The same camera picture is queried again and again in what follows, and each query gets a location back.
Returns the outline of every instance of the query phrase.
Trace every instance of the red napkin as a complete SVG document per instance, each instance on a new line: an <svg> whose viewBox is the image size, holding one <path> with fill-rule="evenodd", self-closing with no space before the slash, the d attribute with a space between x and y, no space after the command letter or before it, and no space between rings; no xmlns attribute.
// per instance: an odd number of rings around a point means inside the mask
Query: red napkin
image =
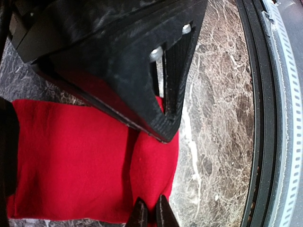
<svg viewBox="0 0 303 227"><path fill-rule="evenodd" d="M91 218L125 223L137 197L152 211L168 198L178 159L169 144L92 107L13 102L19 123L18 186L9 218Z"/></svg>

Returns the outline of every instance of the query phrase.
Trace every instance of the folded red cloth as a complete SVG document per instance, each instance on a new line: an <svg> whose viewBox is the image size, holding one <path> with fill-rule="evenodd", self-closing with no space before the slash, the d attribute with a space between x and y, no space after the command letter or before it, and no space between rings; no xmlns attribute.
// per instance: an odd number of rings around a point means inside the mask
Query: folded red cloth
<svg viewBox="0 0 303 227"><path fill-rule="evenodd" d="M18 186L9 218L91 218L125 223L137 197L153 210L169 197L178 135L168 144L92 107L13 102L19 123Z"/></svg>

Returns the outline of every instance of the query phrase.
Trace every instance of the red fabric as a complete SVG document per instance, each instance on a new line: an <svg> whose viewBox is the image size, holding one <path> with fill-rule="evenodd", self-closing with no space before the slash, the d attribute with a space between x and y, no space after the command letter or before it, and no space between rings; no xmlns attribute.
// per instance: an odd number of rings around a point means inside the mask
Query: red fabric
<svg viewBox="0 0 303 227"><path fill-rule="evenodd" d="M20 123L18 187L9 218L125 223L138 196L169 197L178 136L162 144L92 107L13 102Z"/></svg>

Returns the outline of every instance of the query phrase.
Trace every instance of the metal bolt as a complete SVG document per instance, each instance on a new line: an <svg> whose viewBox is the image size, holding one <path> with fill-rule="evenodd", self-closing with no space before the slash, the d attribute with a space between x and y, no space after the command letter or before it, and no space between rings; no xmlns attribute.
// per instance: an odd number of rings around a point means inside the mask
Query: metal bolt
<svg viewBox="0 0 303 227"><path fill-rule="evenodd" d="M191 32L190 24L184 25L182 28L182 35L186 35Z"/></svg>
<svg viewBox="0 0 303 227"><path fill-rule="evenodd" d="M155 62L157 60L159 60L163 55L163 49L161 46L159 46L158 48L154 49L151 53L150 53L150 61L151 62Z"/></svg>

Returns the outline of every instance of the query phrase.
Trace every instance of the marble surface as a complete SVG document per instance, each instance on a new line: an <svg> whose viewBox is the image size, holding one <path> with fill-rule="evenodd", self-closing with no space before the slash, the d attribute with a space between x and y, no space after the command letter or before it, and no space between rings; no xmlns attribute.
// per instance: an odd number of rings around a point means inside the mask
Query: marble surface
<svg viewBox="0 0 303 227"><path fill-rule="evenodd" d="M38 77L7 44L0 96L82 105ZM188 76L170 197L181 227L238 227L248 192L254 111L250 65L234 0L210 0ZM11 220L12 227L118 227L92 220Z"/></svg>

